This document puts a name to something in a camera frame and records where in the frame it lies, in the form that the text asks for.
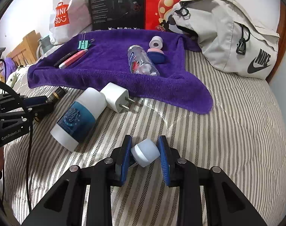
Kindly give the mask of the dark brown cosmetic tube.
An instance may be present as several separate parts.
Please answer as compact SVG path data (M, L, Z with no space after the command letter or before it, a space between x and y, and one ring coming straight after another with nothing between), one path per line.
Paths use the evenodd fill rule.
M39 104L34 111L34 120L41 122L46 115L53 112L56 104L64 97L66 91L58 87L43 103Z

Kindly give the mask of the black Horizon lighter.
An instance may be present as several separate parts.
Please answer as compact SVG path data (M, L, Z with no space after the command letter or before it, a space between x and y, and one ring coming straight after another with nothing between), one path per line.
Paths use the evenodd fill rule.
M78 53L79 50L74 50L73 52L68 53L67 55L65 55L64 57L62 57L60 60L58 60L55 64L54 67L58 68L59 65L61 63L63 63L65 60L69 59L70 57L72 57L73 55L75 55L76 53Z

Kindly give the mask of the white blue label bottle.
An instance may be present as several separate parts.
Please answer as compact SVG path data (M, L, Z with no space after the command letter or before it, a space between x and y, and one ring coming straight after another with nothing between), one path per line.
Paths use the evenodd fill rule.
M101 92L89 87L68 108L51 130L51 135L73 152L83 142L107 106Z

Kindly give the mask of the pink highlighter pen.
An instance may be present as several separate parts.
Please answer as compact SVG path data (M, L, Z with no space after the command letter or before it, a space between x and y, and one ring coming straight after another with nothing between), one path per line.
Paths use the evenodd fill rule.
M71 56L70 58L68 58L67 60L65 60L63 63L61 63L59 65L59 69L64 69L68 66L70 66L71 64L73 64L76 60L80 59L83 55L85 55L88 52L88 49L84 49L79 51L78 53L74 54L73 56Z

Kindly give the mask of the white wall charger plug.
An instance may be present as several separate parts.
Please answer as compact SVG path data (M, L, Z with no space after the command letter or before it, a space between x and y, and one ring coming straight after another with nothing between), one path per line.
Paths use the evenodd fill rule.
M126 88L114 83L108 83L100 92L105 96L107 107L116 113L129 110L128 104L135 103L135 100L130 99Z

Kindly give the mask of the green binder clip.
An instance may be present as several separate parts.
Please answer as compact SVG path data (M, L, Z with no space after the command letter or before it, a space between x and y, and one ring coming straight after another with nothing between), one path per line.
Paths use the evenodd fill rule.
M78 49L79 50L85 50L85 49L90 48L93 45L94 41L95 41L94 38L90 39L90 40L86 40L85 36L86 36L86 32L83 31L81 33L81 40L78 43Z

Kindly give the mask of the clear candy bottle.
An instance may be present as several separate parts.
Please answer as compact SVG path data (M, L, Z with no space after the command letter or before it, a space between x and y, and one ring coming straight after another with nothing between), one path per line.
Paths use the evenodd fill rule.
M128 48L128 63L131 73L160 76L153 62L147 56L147 53L139 45L132 45Z

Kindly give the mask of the blue pink powder puff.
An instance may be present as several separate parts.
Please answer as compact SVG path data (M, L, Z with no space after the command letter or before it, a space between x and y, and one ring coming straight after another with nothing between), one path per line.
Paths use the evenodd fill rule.
M166 55L158 48L149 48L147 51L147 56L154 64L165 64L167 62Z

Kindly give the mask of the white tape roll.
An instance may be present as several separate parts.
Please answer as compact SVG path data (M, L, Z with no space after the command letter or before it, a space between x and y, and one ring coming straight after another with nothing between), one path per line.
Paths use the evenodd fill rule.
M154 36L149 42L149 47L161 50L163 48L163 39L160 36Z

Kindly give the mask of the spotted white cushion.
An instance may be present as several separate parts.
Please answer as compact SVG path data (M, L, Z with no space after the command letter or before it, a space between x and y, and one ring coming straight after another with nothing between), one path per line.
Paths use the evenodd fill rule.
M30 65L20 65L18 66L18 68L16 69L16 71L14 71L13 73L11 73L8 76L8 79L6 81L6 84L13 88L15 86L15 84L21 80L23 78L23 76L28 72L28 69L30 68Z

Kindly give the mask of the teal kettle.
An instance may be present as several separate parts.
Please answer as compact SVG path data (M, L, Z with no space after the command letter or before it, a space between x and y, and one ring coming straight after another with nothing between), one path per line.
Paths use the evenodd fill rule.
M37 58L40 58L54 46L53 44L51 44L49 36L41 37L38 40L38 43L39 45L36 50Z

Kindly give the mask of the striped mattress cover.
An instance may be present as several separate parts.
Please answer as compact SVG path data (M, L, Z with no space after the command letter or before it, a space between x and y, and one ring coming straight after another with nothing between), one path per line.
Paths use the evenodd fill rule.
M286 128L268 83L215 70L201 53L186 53L186 70L199 78L213 108L199 115L163 102L138 98L122 113L105 109L93 131L74 152L50 131L81 94L67 88L54 112L25 135L5 146L5 179L0 195L18 222L29 214L26 190L36 205L72 165L88 167L121 145L165 135L181 157L203 168L221 167L246 195L267 225L286 215Z

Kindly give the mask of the purple towel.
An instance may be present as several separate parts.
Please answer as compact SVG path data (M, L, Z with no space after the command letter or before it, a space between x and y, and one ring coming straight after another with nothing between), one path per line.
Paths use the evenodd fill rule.
M165 63L157 65L159 76L132 73L128 48L139 45L146 49L154 36L163 39L166 57ZM85 55L65 69L56 68L57 61L78 48L81 38L76 35L32 65L28 70L29 87L49 85L101 90L111 82L126 88L134 97L152 98L197 114L211 111L213 99L209 91L185 69L185 52L200 51L188 36L142 29L92 31L85 35L85 39L93 40Z

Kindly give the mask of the grey Nike waist bag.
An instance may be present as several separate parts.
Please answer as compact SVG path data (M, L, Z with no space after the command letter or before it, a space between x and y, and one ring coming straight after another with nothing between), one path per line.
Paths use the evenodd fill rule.
M264 80L275 66L279 34L253 20L236 0L181 0L171 16L198 35L202 54L217 70Z

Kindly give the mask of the brown wooden door frame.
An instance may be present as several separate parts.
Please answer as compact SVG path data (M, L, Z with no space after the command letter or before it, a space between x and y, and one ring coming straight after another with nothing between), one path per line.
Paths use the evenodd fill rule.
M281 61L284 57L284 54L286 52L286 5L284 4L283 1L281 1L280 4L280 16L279 16L279 23L277 26L277 33L280 35L279 39L279 51L277 54L277 60L275 63L275 66L271 70L270 74L267 76L266 81L270 83L270 81L273 79L275 73L278 70L278 67L281 64Z

